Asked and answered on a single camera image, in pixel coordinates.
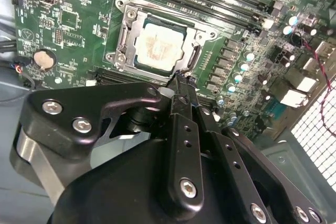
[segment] black capacitor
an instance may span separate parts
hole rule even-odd
[[[317,34],[317,30],[311,26],[302,25],[301,28],[305,33],[309,34],[310,36],[314,36],[315,34]]]
[[[262,76],[262,75],[258,75],[258,81],[260,81],[260,83],[262,85],[266,85],[267,84],[266,78],[264,76]]]
[[[290,60],[286,56],[282,56],[280,58],[280,63],[285,67],[288,68],[290,66]]]
[[[270,93],[268,93],[265,89],[262,89],[262,90],[261,90],[261,95],[262,95],[262,97],[264,97],[264,99],[265,99],[266,101],[268,101],[269,99],[271,99],[271,95],[270,95]]]

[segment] dimm slot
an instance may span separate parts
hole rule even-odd
[[[239,26],[240,28],[246,29],[246,28],[248,28],[248,25],[249,25],[249,23],[247,23],[246,21],[241,22],[241,20],[238,19],[238,18],[225,16],[225,15],[222,15],[221,13],[214,12],[213,10],[207,10],[205,8],[201,8],[202,6],[192,4],[191,2],[187,2],[187,1],[184,1],[184,0],[178,0],[178,1],[177,0],[169,0],[169,1],[171,1],[173,4],[184,5],[192,11],[196,10],[196,12],[199,12],[199,13],[206,13],[206,15],[209,16],[209,17],[216,18],[216,19],[219,19],[223,22]]]

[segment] cable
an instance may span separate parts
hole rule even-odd
[[[330,128],[326,125],[326,123],[325,123],[325,118],[324,118],[324,104],[325,104],[325,102],[326,102],[328,96],[330,95],[330,93],[331,93],[331,91],[332,91],[332,89],[333,89],[333,87],[331,86],[331,80],[329,80],[328,75],[327,75],[327,73],[326,73],[326,70],[325,70],[325,68],[324,68],[324,64],[322,63],[322,61],[321,61],[320,57],[318,56],[318,54],[316,53],[316,51],[315,51],[314,49],[312,49],[312,47],[311,47],[306,41],[304,41],[303,44],[304,44],[304,46],[305,46],[309,51],[311,51],[311,52],[313,53],[314,58],[315,58],[315,60],[319,63],[319,67],[320,67],[320,69],[321,69],[321,72],[322,72],[324,78],[326,79],[326,83],[327,83],[327,93],[326,93],[326,95],[324,96],[324,98],[323,98],[323,100],[322,100],[322,102],[321,102],[320,114],[321,114],[321,119],[322,119],[323,127],[325,127],[325,129],[326,129],[332,136],[336,137],[336,133],[334,133],[334,132],[332,132],[332,131],[330,130]]]
[[[19,73],[19,75],[26,78],[31,83],[30,89],[28,90],[28,92],[25,92],[24,94],[21,94],[17,97],[6,99],[6,100],[1,100],[0,105],[4,105],[4,104],[10,103],[10,102],[15,102],[15,101],[21,100],[21,99],[25,98],[26,95],[30,94],[35,89],[35,81],[28,74],[24,73],[22,71],[22,68],[19,65],[15,66],[15,70],[18,73],[21,72],[21,73]]]
[[[16,52],[17,48],[15,47],[2,47],[0,48],[0,53],[4,53],[4,52]]]
[[[15,31],[15,28],[7,25],[7,24],[4,24],[2,22],[0,22],[0,30],[9,34],[9,35],[12,35],[14,37],[16,37],[16,31]]]

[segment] capacitor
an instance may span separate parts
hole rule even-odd
[[[227,125],[227,126],[232,126],[232,125],[233,125],[233,122],[231,122],[230,119],[227,119],[227,120],[226,120],[226,125]]]
[[[292,54],[290,51],[286,51],[285,54],[286,58],[288,58],[290,61],[295,60],[295,55]]]
[[[243,76],[241,76],[240,73],[233,73],[232,77],[235,80],[235,83],[240,83],[243,80]]]
[[[260,83],[262,85],[266,85],[267,84],[266,78],[264,76],[262,76],[262,75],[258,75],[258,81],[260,81]]]
[[[282,30],[284,35],[289,35],[293,32],[293,28],[291,26],[285,26]]]
[[[237,120],[237,114],[236,114],[236,112],[230,113],[229,117],[230,117],[231,122],[236,121]]]
[[[290,66],[290,61],[287,57],[283,56],[281,59],[280,59],[280,63],[285,67],[285,68],[288,68]]]
[[[234,93],[236,91],[236,87],[232,83],[226,85],[226,88],[230,93]]]
[[[302,25],[301,28],[305,33],[310,34],[311,36],[314,36],[315,34],[317,34],[317,30],[311,26]]]
[[[245,111],[242,112],[242,115],[244,117],[248,117],[250,115],[250,112],[248,110],[245,110]]]
[[[288,24],[290,26],[296,26],[298,24],[298,22],[299,22],[299,19],[298,19],[297,16],[291,16],[288,20]]]
[[[271,95],[265,89],[262,89],[261,95],[262,95],[262,97],[264,97],[264,99],[266,101],[268,101],[269,99],[271,99]]]
[[[244,61],[240,62],[238,66],[241,69],[241,71],[248,71],[250,69],[250,66]]]
[[[253,61],[255,58],[255,55],[254,53],[248,51],[245,53],[245,58],[246,58],[246,61]]]
[[[216,102],[217,102],[217,105],[219,106],[223,106],[224,105],[224,99],[221,95],[217,96],[216,97]]]

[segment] screw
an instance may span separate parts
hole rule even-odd
[[[127,18],[130,20],[134,20],[136,17],[136,12],[134,10],[128,10],[127,11]]]
[[[231,128],[231,131],[235,136],[239,136],[239,133],[238,133],[238,131],[236,131],[236,129]]]
[[[251,204],[251,212],[254,217],[260,222],[260,223],[266,223],[266,215],[264,211],[257,205],[252,203]]]
[[[156,91],[153,88],[147,88],[147,92],[151,95],[156,95]]]
[[[56,77],[55,78],[55,83],[56,84],[61,84],[62,83],[62,78],[61,77]]]
[[[197,190],[196,190],[195,185],[191,181],[187,179],[181,180],[180,187],[186,197],[188,198],[196,197]]]
[[[83,118],[74,120],[72,127],[79,133],[88,133],[92,130],[92,126],[89,121]]]
[[[308,209],[310,215],[314,218],[315,221],[317,221],[318,223],[321,223],[321,218],[317,215],[317,213],[314,212],[313,209]]]
[[[51,115],[57,115],[62,112],[63,108],[62,105],[58,102],[48,101],[42,104],[42,109],[44,112],[51,114]]]
[[[210,111],[207,108],[203,107],[202,111],[203,111],[204,114],[210,115]]]
[[[183,103],[183,104],[188,104],[188,101],[187,101],[187,99],[185,99],[184,97],[178,97],[178,99]]]
[[[299,214],[299,217],[304,221],[304,222],[309,222],[309,218],[307,216],[307,214],[300,208],[300,207],[296,207],[296,211]]]

